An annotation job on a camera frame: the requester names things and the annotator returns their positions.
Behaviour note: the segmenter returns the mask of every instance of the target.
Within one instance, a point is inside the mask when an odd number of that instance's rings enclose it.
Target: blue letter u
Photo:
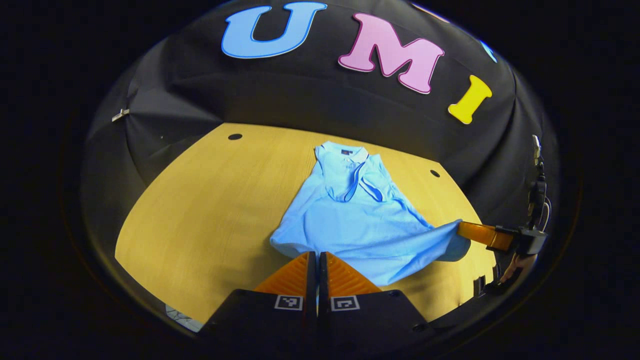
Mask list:
[[[228,17],[229,25],[222,36],[222,51],[243,59],[268,58],[292,51],[305,41],[314,15],[326,9],[326,4],[299,2],[286,4],[284,8],[291,11],[287,28],[281,37],[270,41],[253,39],[253,30],[260,15],[271,10],[270,6],[258,6]]]

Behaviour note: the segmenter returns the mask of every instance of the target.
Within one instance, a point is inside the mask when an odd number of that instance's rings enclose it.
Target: wooden table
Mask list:
[[[228,139],[236,133],[242,138]],[[480,223],[434,161],[337,136],[224,123],[138,199],[120,231],[116,259],[157,298],[206,322],[232,290],[253,289],[290,260],[269,237],[311,173],[314,147],[325,141],[380,154],[398,188],[434,226],[458,218]],[[474,279],[491,281],[494,265],[493,253],[472,242],[460,261],[436,261],[384,290],[402,290],[430,321],[470,299]]]

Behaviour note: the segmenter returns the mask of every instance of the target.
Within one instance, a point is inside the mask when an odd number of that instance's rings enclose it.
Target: blue polo shirt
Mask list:
[[[316,159],[271,237],[282,254],[331,252],[377,286],[466,254],[469,241],[456,234],[461,220],[429,224],[391,180],[380,155],[325,142],[316,147]]]

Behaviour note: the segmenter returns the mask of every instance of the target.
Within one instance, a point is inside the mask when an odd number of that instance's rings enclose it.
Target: hand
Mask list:
[[[523,258],[518,254],[513,254],[513,259],[511,259],[511,264],[509,264],[509,267],[507,268],[507,270],[504,271],[504,275],[502,275],[502,277],[500,278],[500,282],[505,282],[509,280],[511,276],[513,276],[513,273],[516,271],[517,268],[526,268],[528,266],[531,266],[536,261],[537,257],[538,257],[537,254],[527,256],[526,258]]]

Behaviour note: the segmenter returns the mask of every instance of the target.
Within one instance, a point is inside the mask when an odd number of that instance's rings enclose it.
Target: letter m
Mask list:
[[[373,49],[378,49],[380,70],[385,77],[393,75],[409,61],[409,69],[398,76],[400,83],[421,94],[431,92],[429,82],[438,58],[444,51],[429,40],[418,38],[402,46],[391,24],[365,13],[353,14],[360,22],[360,31],[351,52],[338,58],[343,67],[370,72],[376,68],[371,61]]]

